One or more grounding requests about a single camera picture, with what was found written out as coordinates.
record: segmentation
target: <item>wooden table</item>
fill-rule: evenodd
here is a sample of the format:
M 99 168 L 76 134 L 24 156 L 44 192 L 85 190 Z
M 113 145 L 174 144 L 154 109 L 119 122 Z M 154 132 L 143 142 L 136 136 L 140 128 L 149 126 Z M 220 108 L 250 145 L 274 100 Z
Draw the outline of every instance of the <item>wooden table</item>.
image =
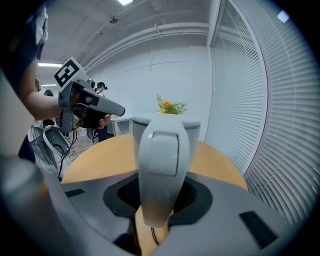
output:
M 87 149 L 70 165 L 62 183 L 73 183 L 100 179 L 136 170 L 134 158 L 134 138 L 132 134 L 121 135 L 100 142 Z M 245 190 L 247 185 L 238 168 L 220 151 L 212 146 L 198 142 L 191 172 L 235 184 Z M 141 207 L 135 214 L 135 223 L 141 252 L 150 255 L 157 245 L 151 229 L 143 222 Z M 155 228 L 159 242 L 168 233 L 168 225 Z

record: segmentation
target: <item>ceiling pipe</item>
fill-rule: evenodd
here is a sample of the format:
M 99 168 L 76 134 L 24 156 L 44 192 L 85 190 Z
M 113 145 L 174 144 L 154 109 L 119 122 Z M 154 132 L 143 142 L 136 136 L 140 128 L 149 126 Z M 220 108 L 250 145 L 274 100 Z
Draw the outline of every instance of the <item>ceiling pipe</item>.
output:
M 209 10 L 209 30 L 208 30 L 208 36 L 206 40 L 206 46 L 210 47 L 211 42 L 214 37 L 216 24 L 218 20 L 218 13 L 220 9 L 221 0 L 211 0 L 210 3 L 210 10 Z
M 198 23 L 198 22 L 182 22 L 182 23 L 173 23 L 158 26 L 158 30 L 161 30 L 161 36 L 175 36 L 175 35 L 204 35 L 208 34 L 207 23 Z M 135 34 L 132 34 L 117 43 L 111 45 L 104 51 L 102 51 L 99 55 L 94 57 L 88 64 L 86 64 L 88 69 L 93 69 L 97 65 L 106 61 L 111 56 L 132 47 L 141 42 L 145 42 L 151 39 L 160 38 L 158 34 L 157 28 L 151 27 Z

